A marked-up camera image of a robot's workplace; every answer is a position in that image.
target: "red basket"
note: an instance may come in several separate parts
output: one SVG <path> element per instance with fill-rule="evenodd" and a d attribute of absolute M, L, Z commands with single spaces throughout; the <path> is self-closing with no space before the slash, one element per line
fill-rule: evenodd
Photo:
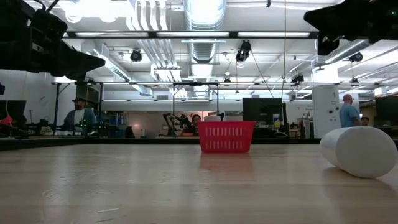
<path fill-rule="evenodd" d="M 253 121 L 199 122 L 201 151 L 205 153 L 248 152 L 253 129 Z"/>

